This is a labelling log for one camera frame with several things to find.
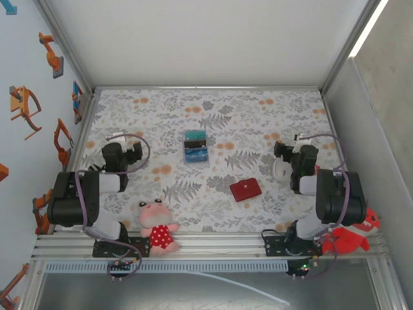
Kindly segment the wide aluminium frame rail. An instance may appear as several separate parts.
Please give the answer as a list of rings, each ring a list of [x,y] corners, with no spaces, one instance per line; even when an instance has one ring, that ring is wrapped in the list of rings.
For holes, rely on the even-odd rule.
[[[162,260],[266,260],[265,245],[259,233],[179,232],[174,236],[178,252]],[[80,232],[59,231],[37,238],[34,261],[95,260],[94,240]]]

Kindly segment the blue wave-print credit card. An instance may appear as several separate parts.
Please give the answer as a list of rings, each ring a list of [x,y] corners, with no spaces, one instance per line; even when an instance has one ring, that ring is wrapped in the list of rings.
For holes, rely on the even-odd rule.
[[[207,148],[185,149],[185,161],[188,163],[205,162],[208,159]]]

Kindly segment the red leather card holder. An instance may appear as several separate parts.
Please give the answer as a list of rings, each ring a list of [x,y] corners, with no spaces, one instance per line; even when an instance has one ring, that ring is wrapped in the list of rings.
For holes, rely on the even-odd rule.
[[[236,202],[241,202],[262,194],[261,187],[255,178],[244,179],[231,184],[230,190]]]

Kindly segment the floral table mat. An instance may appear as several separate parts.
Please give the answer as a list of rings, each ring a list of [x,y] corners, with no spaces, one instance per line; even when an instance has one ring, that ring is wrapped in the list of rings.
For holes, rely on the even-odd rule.
[[[205,130],[209,161],[186,164],[183,133]],[[101,213],[138,231],[139,203],[164,201],[181,232],[284,231],[306,217],[315,200],[294,194],[272,175],[274,145],[314,136],[317,164],[341,163],[318,91],[103,90],[86,137],[81,168],[104,163],[106,138],[126,132],[146,140],[145,168],[130,174],[124,192],[103,194]],[[262,194],[236,202],[230,185],[255,178]]]

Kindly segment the thin white tube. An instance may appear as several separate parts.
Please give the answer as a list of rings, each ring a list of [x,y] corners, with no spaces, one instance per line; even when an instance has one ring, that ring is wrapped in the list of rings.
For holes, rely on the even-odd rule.
[[[202,277],[205,277],[205,278],[211,278],[211,279],[219,280],[219,281],[222,281],[222,282],[226,282],[228,284],[232,284],[232,285],[235,285],[235,286],[238,286],[238,287],[242,287],[243,289],[247,289],[249,291],[255,292],[255,293],[257,293],[261,296],[264,296],[266,298],[269,298],[269,299],[271,299],[275,302],[281,303],[281,304],[286,305],[286,306],[290,306],[290,302],[288,302],[284,299],[278,298],[278,297],[276,297],[272,294],[268,294],[268,293],[266,293],[266,292],[264,292],[260,289],[257,289],[255,287],[252,287],[252,286],[247,285],[247,284],[243,284],[241,282],[233,281],[233,280],[230,280],[228,278],[223,278],[221,276],[217,276],[217,275],[214,275],[214,274],[192,272],[192,271],[186,272],[186,274],[191,274],[191,275],[194,275],[194,276],[202,276]]]

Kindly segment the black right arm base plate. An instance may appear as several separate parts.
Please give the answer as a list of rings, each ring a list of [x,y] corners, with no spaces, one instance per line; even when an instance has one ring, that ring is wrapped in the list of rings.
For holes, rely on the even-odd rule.
[[[322,256],[322,249],[312,240],[295,239],[286,242],[283,236],[265,236],[265,254],[267,256]]]

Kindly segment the red shark plush toy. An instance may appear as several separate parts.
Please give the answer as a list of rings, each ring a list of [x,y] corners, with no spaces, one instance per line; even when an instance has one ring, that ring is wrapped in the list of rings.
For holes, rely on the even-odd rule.
[[[338,227],[326,235],[327,239],[334,243],[334,246],[331,242],[324,241],[322,245],[323,254],[350,254],[359,248],[369,251],[368,237],[376,234],[379,229],[380,221],[378,215],[371,208],[368,208],[363,223]]]

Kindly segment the white light strip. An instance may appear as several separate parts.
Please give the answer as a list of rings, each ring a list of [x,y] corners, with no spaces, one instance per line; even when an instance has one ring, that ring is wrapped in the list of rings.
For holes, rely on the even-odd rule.
[[[363,31],[361,32],[358,40],[356,41],[355,45],[353,46],[350,54],[348,57],[356,57],[358,52],[360,51],[361,47],[363,46],[364,42],[366,41],[369,33],[372,31],[374,25],[376,24],[377,20],[379,19],[382,11],[386,7],[389,0],[380,0],[377,7],[373,11],[370,19],[366,23]]]

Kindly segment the orange gripper claw sticker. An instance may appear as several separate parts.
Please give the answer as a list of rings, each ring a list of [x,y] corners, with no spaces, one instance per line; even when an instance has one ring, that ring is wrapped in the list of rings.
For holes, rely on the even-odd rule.
[[[39,100],[36,95],[25,86],[15,87],[11,86],[9,88],[10,93],[10,112],[17,112],[16,115],[12,116],[10,119],[13,121],[17,118],[23,118],[24,121],[32,129],[32,132],[25,137],[25,141],[30,139],[34,134],[41,131],[42,127],[38,127],[32,121],[32,117],[42,111]],[[36,106],[36,111],[31,112],[29,107],[29,101],[32,100]]]

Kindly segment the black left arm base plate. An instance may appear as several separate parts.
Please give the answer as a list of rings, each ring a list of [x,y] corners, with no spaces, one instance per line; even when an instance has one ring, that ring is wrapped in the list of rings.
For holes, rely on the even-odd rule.
[[[150,254],[150,240],[149,238],[142,237],[129,237],[129,242],[134,246],[143,258],[149,257]],[[121,246],[118,244],[95,240],[92,256],[94,258],[120,258],[126,257],[138,257],[136,251],[131,250],[127,246]]]

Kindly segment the pink plush toy, dotted dress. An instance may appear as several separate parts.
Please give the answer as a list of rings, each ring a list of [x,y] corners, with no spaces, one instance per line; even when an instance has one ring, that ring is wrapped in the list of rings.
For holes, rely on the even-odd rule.
[[[139,222],[141,236],[149,238],[151,256],[163,256],[179,250],[180,246],[172,236],[179,225],[172,223],[172,213],[162,200],[157,198],[150,203],[140,202]]]

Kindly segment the blue and orange sticker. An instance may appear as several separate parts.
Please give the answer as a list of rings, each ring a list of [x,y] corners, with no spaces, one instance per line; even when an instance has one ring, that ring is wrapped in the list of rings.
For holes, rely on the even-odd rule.
[[[83,91],[81,90],[80,86],[77,84],[76,81],[73,81],[72,108],[74,111],[74,123],[76,125],[82,120],[82,112],[81,112],[81,96],[82,95],[83,95]]]

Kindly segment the blue wall sticker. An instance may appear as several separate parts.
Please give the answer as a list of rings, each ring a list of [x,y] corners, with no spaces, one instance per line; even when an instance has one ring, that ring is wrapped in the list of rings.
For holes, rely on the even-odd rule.
[[[0,3],[5,9],[6,15],[16,15],[17,14],[17,7],[11,3],[10,0],[0,0]]]

